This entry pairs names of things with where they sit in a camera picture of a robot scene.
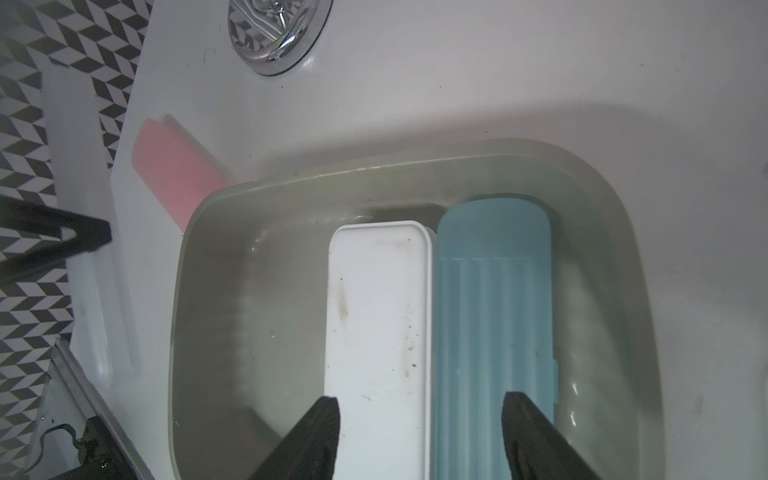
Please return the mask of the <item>light blue pencil case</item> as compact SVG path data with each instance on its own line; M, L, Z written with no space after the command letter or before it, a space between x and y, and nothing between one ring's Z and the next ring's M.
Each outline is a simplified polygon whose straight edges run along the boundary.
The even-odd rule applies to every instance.
M501 415L525 393L553 420L553 242L546 211L521 198L449 210L437 229L433 320L434 479L508 479Z

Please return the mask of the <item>white pencil case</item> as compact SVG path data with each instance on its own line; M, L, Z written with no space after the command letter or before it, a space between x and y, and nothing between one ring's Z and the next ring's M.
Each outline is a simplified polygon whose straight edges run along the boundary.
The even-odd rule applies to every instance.
M433 232L338 228L328 250L324 393L337 400L337 479L429 476Z

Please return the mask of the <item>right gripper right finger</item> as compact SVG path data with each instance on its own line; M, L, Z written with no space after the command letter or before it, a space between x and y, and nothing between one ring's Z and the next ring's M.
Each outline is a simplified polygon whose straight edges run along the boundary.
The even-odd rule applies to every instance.
M525 393L505 394L501 426L513 479L599 479Z

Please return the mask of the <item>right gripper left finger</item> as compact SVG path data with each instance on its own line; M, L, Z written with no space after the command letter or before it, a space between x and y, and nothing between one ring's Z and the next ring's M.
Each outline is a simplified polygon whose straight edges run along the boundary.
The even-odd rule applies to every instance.
M336 398L322 396L250 476L251 480L331 480L340 439Z

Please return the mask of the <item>grey storage box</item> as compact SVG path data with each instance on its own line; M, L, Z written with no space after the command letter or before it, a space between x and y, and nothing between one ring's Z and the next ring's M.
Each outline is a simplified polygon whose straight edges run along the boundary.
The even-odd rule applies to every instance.
M181 479L248 479L325 396L328 250L345 225L416 221L521 198L549 216L558 397L549 420L602 479L665 475L658 358L621 202L570 152L493 140L368 156L209 196L185 233L170 367Z

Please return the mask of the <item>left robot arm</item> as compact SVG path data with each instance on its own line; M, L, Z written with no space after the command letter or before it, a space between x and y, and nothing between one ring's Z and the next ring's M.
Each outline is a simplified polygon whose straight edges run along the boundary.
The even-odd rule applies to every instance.
M1 226L23 233L56 238L50 245L1 261L1 285L25 281L82 253L94 252L112 241L107 220L23 200L1 197Z

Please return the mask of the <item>pink pencil case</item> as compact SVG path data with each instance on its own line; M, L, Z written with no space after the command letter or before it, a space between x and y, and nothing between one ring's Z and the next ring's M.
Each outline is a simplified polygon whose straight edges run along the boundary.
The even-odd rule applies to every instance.
M182 232L208 196L232 184L228 168L170 115L142 122L131 164Z

